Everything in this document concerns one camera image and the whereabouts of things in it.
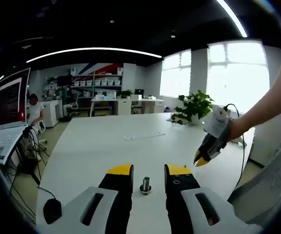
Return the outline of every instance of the hand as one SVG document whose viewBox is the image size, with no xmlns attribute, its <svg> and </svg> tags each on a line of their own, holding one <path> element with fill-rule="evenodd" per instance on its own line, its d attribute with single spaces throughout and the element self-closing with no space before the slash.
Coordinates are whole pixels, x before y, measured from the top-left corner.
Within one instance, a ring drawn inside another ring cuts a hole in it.
<svg viewBox="0 0 281 234">
<path fill-rule="evenodd" d="M 245 124 L 243 118 L 232 119 L 232 125 L 230 129 L 230 134 L 227 138 L 227 142 L 239 138 L 242 134 L 248 131 L 249 128 Z"/>
</svg>

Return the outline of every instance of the window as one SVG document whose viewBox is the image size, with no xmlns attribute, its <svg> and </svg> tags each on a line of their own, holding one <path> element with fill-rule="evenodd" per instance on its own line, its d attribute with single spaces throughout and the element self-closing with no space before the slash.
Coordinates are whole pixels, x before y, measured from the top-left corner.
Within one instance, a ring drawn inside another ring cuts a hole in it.
<svg viewBox="0 0 281 234">
<path fill-rule="evenodd" d="M 233 103 L 239 112 L 246 113 L 269 90 L 266 55 L 260 41 L 211 44 L 208 66 L 206 92 L 214 104 Z"/>
<path fill-rule="evenodd" d="M 164 58 L 160 95 L 177 98 L 189 95 L 191 51 L 186 50 Z"/>
</svg>

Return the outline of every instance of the computer mouse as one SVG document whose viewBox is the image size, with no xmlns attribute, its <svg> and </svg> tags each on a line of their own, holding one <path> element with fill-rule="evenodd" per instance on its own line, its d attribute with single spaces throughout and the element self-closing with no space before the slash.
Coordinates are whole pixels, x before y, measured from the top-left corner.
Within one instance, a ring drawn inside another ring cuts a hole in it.
<svg viewBox="0 0 281 234">
<path fill-rule="evenodd" d="M 61 202 L 52 198 L 43 207 L 43 215 L 47 224 L 55 222 L 61 217 Z"/>
</svg>

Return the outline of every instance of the white desk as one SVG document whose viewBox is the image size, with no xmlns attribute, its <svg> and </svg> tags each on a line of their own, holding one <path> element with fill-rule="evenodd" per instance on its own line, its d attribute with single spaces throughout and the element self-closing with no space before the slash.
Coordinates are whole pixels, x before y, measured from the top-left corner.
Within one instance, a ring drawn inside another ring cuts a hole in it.
<svg viewBox="0 0 281 234">
<path fill-rule="evenodd" d="M 121 107 L 123 109 L 123 111 L 122 111 L 123 115 L 127 115 L 128 113 L 129 113 L 129 115 L 131 114 L 131 105 L 132 105 L 133 101 L 141 101 L 142 103 L 144 103 L 144 102 L 154 103 L 154 105 L 145 105 L 145 113 L 146 114 L 147 113 L 156 113 L 156 110 L 159 111 L 159 112 L 163 112 L 163 111 L 160 111 L 160 110 L 164 110 L 164 100 L 160 100 L 160 99 L 131 100 L 131 99 L 118 98 L 118 99 L 104 100 L 104 99 L 93 98 L 91 100 L 92 105 L 91 105 L 91 109 L 90 109 L 90 117 L 92 117 L 95 102 L 99 102 L 99 101 L 114 101 L 114 102 L 117 102 L 116 103 L 117 109 Z"/>
<path fill-rule="evenodd" d="M 132 163 L 133 204 L 127 233 L 171 233 L 165 208 L 164 165 L 187 164 L 202 187 L 227 200 L 240 177 L 243 149 L 228 143 L 219 156 L 197 168 L 192 162 L 206 132 L 201 127 L 172 124 L 166 121 L 169 117 L 170 113 L 161 113 L 72 119 L 51 154 L 40 187 L 50 190 L 64 206 L 88 187 L 98 187 L 108 169 Z M 123 138 L 157 132 L 166 134 L 129 141 Z M 248 144 L 244 165 L 253 135 L 254 129 L 244 135 Z M 145 176 L 150 177 L 153 189 L 147 196 L 139 191 Z M 43 206 L 50 198 L 49 193 L 39 191 L 38 225 L 46 224 Z"/>
<path fill-rule="evenodd" d="M 44 124 L 46 128 L 54 127 L 62 114 L 62 100 L 43 101 L 44 106 Z"/>
</svg>

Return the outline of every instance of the ceiling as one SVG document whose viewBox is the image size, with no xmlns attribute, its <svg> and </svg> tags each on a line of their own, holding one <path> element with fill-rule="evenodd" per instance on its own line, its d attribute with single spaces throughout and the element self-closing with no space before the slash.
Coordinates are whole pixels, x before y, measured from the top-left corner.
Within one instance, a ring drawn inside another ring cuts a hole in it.
<svg viewBox="0 0 281 234">
<path fill-rule="evenodd" d="M 250 0 L 226 2 L 250 39 L 262 39 L 266 45 L 281 48 L 281 29 L 259 6 Z M 65 49 L 115 47 L 164 57 L 239 38 L 233 22 L 214 0 L 171 1 L 164 5 L 152 1 L 6 1 L 0 3 L 0 76 L 27 66 L 29 59 Z M 127 52 L 81 51 L 41 58 L 28 65 L 33 70 L 90 62 L 148 66 L 159 60 Z"/>
</svg>

